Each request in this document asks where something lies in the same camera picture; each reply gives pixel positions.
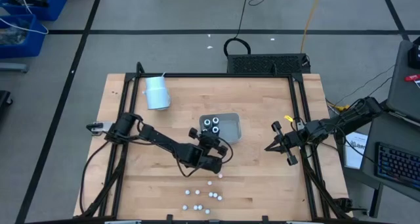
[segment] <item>gray tray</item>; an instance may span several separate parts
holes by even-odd
[[[199,117],[200,131],[205,129],[204,121],[206,119],[212,120],[214,117],[219,119],[220,138],[226,140],[228,143],[236,143],[241,139],[241,123],[238,113],[202,115]]]

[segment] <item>plastic container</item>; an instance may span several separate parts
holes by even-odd
[[[219,137],[226,140],[228,143],[237,143],[242,138],[241,123],[238,113],[224,113],[224,114],[212,114],[202,115],[199,117],[200,129],[206,129],[204,121],[213,118],[219,119]]]
[[[8,0],[0,0],[0,7],[3,7],[9,14],[29,14],[24,5],[8,5]],[[48,0],[48,7],[29,7],[38,20],[56,20],[61,13],[67,0]]]
[[[15,16],[0,16],[4,21],[8,23],[17,22],[20,18],[30,24],[31,30],[37,30],[45,32],[45,28],[37,21],[36,17],[32,14],[21,14]],[[7,24],[0,21],[0,28],[8,28]],[[17,45],[0,45],[0,58],[13,58],[13,57],[27,57],[37,56],[41,51],[42,43],[44,42],[45,35],[28,32],[25,41]]]

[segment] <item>white cable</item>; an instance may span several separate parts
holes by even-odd
[[[25,7],[27,8],[27,10],[29,11],[29,13],[31,13],[32,14],[32,11],[29,9],[29,6],[28,6],[28,4],[26,3],[26,0],[23,0],[24,1],[24,3],[25,3]],[[45,28],[45,30],[47,31],[46,33],[44,33],[44,32],[40,32],[40,31],[37,31],[37,30],[29,30],[29,29],[27,29],[27,28],[22,28],[22,27],[18,27],[18,26],[15,26],[15,25],[13,25],[13,24],[11,24],[11,23],[8,23],[7,21],[5,21],[5,20],[3,20],[2,18],[0,18],[0,20],[3,22],[3,23],[5,23],[5,24],[7,24],[8,26],[11,26],[11,27],[14,27],[14,28],[18,28],[18,29],[20,29],[20,30],[26,30],[26,31],[29,31],[29,32],[34,32],[34,33],[39,33],[39,34],[44,34],[44,35],[47,35],[48,33],[49,33],[49,31],[48,31],[48,29],[47,29],[47,27],[45,27],[43,24],[41,24],[42,25],[42,27],[44,27]]]

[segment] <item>red object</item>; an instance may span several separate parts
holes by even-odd
[[[420,74],[407,76],[407,77],[404,78],[404,80],[407,81],[407,82],[416,81],[418,79],[420,79]]]

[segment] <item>yellow cable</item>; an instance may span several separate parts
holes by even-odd
[[[317,5],[318,5],[318,0],[315,0],[314,4],[312,4],[312,8],[311,8],[310,13],[309,13],[309,18],[308,18],[308,21],[306,22],[306,26],[304,27],[302,44],[301,44],[301,53],[303,52],[303,45],[305,44],[306,31],[308,31],[310,20],[312,20],[312,15],[314,14],[314,11],[315,11]]]

